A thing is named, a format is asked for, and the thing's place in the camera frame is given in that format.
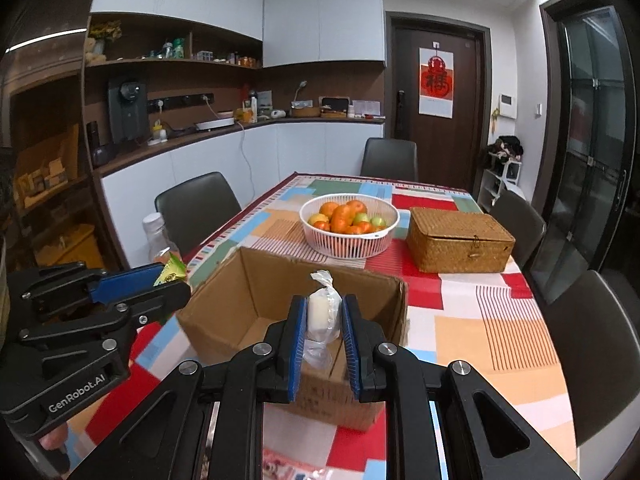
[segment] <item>patchwork tablecloth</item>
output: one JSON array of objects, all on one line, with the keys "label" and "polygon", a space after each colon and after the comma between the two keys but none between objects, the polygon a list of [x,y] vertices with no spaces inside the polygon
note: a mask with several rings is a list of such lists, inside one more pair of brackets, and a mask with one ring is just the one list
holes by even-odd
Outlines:
[{"label": "patchwork tablecloth", "polygon": [[[306,244],[300,206],[314,196],[336,192],[377,196],[400,210],[401,221],[388,250],[367,260],[345,261],[322,256]],[[418,272],[404,241],[412,206],[480,211],[460,190],[294,174],[203,243],[188,264],[190,283],[197,288],[238,246],[401,276],[408,283],[408,348],[423,361],[470,362],[575,469],[574,426],[564,377],[520,269],[510,259],[501,274]],[[70,421],[66,447],[72,464],[91,452],[179,362],[193,357],[175,317],[163,327],[145,327],[132,350],[131,377]],[[436,417],[434,422],[437,434]],[[385,478],[384,416],[362,433],[266,406],[264,447],[280,462],[289,460],[291,467],[330,469],[332,480]]]}]

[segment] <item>ceiling light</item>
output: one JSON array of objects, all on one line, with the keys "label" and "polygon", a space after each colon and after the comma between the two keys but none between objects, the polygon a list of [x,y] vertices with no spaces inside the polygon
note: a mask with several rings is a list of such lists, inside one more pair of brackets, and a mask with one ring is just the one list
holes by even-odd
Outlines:
[{"label": "ceiling light", "polygon": [[29,40],[29,41],[23,41],[22,43],[18,43],[17,45],[9,47],[7,50],[4,51],[4,53],[6,54],[7,52],[11,52],[16,48],[27,46],[27,45],[30,45],[31,43],[37,43],[38,41],[49,40],[50,38],[57,38],[59,36],[66,36],[67,34],[77,34],[78,32],[86,32],[86,27],[75,28],[74,30],[63,30],[62,32],[55,32],[53,34],[47,34],[46,36],[40,36],[39,38],[33,38],[32,40]]}]

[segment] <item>electrical outlet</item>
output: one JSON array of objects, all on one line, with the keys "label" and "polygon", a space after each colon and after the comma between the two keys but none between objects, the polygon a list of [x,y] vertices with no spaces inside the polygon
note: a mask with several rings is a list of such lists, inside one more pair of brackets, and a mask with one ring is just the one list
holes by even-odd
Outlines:
[{"label": "electrical outlet", "polygon": [[214,102],[213,94],[190,94],[172,97],[162,97],[151,99],[146,102],[146,113],[155,114],[160,111],[159,103],[162,102],[162,111],[175,110],[176,108],[188,108],[191,106],[206,106],[209,99],[209,105]]}]

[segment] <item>open cardboard box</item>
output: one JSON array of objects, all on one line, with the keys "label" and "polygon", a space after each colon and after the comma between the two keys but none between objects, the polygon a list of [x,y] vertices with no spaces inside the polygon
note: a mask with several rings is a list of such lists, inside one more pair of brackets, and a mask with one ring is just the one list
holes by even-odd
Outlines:
[{"label": "open cardboard box", "polygon": [[[362,316],[377,322],[389,341],[402,342],[406,284],[399,278],[249,248],[239,248],[220,264],[177,314],[178,322],[203,364],[231,359],[239,350],[262,341],[272,322],[287,317],[295,294],[308,296],[320,288],[310,277],[320,269],[331,273],[341,296],[356,295]],[[317,370],[303,362],[296,402],[286,408],[331,424],[368,430],[382,404],[353,399],[342,339],[329,348],[332,367]]]}]

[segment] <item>blue gripper pad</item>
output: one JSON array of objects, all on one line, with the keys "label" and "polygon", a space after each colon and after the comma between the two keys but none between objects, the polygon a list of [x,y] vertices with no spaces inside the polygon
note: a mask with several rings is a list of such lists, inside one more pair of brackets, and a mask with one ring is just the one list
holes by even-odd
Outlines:
[{"label": "blue gripper pad", "polygon": [[154,286],[163,267],[163,264],[150,264],[105,276],[89,291],[89,296],[94,303],[108,304],[143,292]]},{"label": "blue gripper pad", "polygon": [[344,342],[344,353],[347,357],[347,371],[349,373],[349,384],[353,397],[360,399],[360,357],[358,356],[358,342],[353,331],[351,316],[347,307],[347,302],[342,300],[340,304],[340,324],[342,325],[342,341]]},{"label": "blue gripper pad", "polygon": [[289,402],[296,399],[298,388],[300,387],[300,374],[302,372],[302,353],[305,349],[306,334],[306,310],[308,307],[308,298],[302,298],[298,315],[296,317],[296,329],[294,332],[291,356],[289,359],[289,384],[287,393]]}]

